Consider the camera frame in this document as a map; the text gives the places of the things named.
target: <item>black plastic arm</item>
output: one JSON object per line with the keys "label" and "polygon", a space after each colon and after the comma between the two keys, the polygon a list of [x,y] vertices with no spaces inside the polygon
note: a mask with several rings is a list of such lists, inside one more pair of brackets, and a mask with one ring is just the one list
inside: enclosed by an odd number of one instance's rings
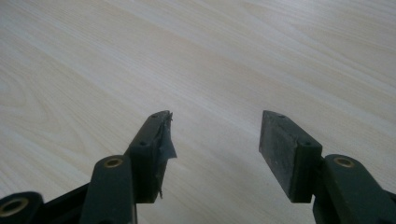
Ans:
{"label": "black plastic arm", "polygon": [[96,163],[92,181],[48,203],[22,192],[0,200],[1,224],[137,223],[136,203],[154,203],[161,193],[171,140],[172,113],[148,117],[125,154]]}
{"label": "black plastic arm", "polygon": [[322,158],[322,146],[288,117],[262,114],[260,153],[292,203],[310,203],[317,223],[396,223],[394,194],[347,156]]}

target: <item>brass grommet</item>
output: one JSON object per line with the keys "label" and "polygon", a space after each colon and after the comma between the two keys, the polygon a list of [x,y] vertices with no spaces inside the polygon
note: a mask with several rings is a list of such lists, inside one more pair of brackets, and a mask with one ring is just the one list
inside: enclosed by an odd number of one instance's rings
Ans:
{"label": "brass grommet", "polygon": [[19,213],[27,206],[29,200],[27,198],[14,198],[0,206],[0,217],[10,217]]}
{"label": "brass grommet", "polygon": [[113,158],[113,159],[109,159],[108,161],[105,161],[106,168],[114,168],[121,164],[122,164],[122,159],[118,159],[118,158]]}
{"label": "brass grommet", "polygon": [[347,159],[345,157],[336,157],[334,158],[334,162],[337,163],[340,166],[344,166],[346,168],[352,168],[355,166],[355,163],[351,161],[350,159]]}

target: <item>mounting hole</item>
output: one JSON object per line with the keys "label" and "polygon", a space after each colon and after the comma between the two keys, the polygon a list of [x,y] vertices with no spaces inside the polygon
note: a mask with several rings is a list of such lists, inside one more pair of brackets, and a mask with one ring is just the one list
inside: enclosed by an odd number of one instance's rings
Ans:
{"label": "mounting hole", "polygon": [[117,166],[119,166],[121,164],[122,164],[122,159],[118,159],[118,158],[114,158],[114,159],[110,159],[108,161],[105,161],[105,167],[106,168],[117,167]]}
{"label": "mounting hole", "polygon": [[350,159],[344,158],[344,157],[337,157],[334,158],[334,162],[337,163],[340,166],[344,166],[346,168],[352,168],[355,166],[355,163],[351,161]]}
{"label": "mounting hole", "polygon": [[9,217],[19,213],[27,206],[29,200],[26,198],[15,198],[0,206],[0,217]]}

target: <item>wooden floor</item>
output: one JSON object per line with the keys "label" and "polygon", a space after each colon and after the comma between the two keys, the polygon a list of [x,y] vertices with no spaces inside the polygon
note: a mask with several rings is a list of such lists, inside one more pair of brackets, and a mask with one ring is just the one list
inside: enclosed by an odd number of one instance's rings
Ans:
{"label": "wooden floor", "polygon": [[395,72],[392,0],[0,1],[0,198],[87,183],[168,109],[178,158],[139,223],[314,223],[259,153],[262,111],[396,192]]}

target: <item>wood grain pattern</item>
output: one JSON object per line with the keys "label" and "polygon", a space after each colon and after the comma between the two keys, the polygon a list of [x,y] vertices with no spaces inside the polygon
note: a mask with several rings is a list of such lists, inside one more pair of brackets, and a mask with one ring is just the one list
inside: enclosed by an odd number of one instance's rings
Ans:
{"label": "wood grain pattern", "polygon": [[396,192],[390,0],[0,2],[0,198],[53,199],[174,112],[177,160],[140,223],[314,223],[258,152],[264,109]]}

